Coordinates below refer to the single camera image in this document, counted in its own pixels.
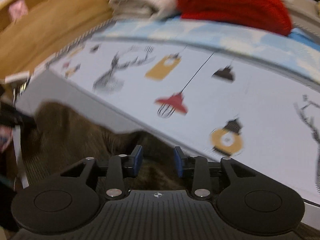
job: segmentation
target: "red cloth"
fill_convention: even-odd
[[[182,18],[223,21],[287,36],[292,24],[281,0],[178,0]]]

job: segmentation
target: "yellow lamp illustration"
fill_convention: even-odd
[[[181,61],[179,53],[165,56],[152,69],[150,69],[145,77],[157,81],[163,80]]]
[[[239,152],[243,147],[243,141],[240,135],[241,125],[238,118],[228,121],[223,128],[218,128],[210,134],[213,150],[232,156]]]

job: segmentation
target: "metal screw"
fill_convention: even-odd
[[[109,197],[118,197],[122,194],[122,191],[118,188],[111,188],[106,191],[106,194]]]
[[[195,190],[195,195],[198,197],[207,197],[210,195],[210,191],[205,188]]]

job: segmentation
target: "crosshair logo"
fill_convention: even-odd
[[[161,194],[160,192],[157,192],[155,194],[153,194],[156,198],[160,198],[163,196],[163,194]]]

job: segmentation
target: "hanging lamp illustration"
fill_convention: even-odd
[[[207,61],[212,57],[213,54],[201,65],[201,67],[197,70],[197,72],[193,75],[193,77],[188,81],[188,83],[184,86],[184,88],[179,92],[175,93],[169,97],[158,98],[155,103],[160,104],[158,109],[158,116],[161,118],[169,118],[174,112],[178,112],[180,114],[187,114],[188,108],[183,104],[183,94],[182,92],[191,82],[191,80],[196,76],[196,74],[200,71],[200,69],[207,63]]]
[[[66,69],[66,68],[69,67],[69,65],[70,65],[70,61],[65,62],[65,63],[63,63],[62,68],[63,68],[63,69]]]
[[[95,46],[93,46],[92,48],[90,48],[90,53],[95,53],[97,52],[97,50],[99,49],[100,44],[97,44]]]
[[[181,57],[179,56],[179,53],[165,56],[145,74],[145,77],[157,81],[163,80],[180,63],[180,61]]]
[[[240,135],[242,126],[239,119],[230,120],[225,127],[218,128],[210,134],[213,150],[227,156],[238,153],[243,148]]]
[[[216,78],[220,78],[220,79],[224,79],[225,81],[229,81],[229,82],[233,82],[235,80],[235,75],[234,73],[232,72],[232,62],[233,60],[231,61],[231,64],[226,66],[225,68],[221,68],[219,70],[217,70],[213,75],[212,77],[216,77]]]

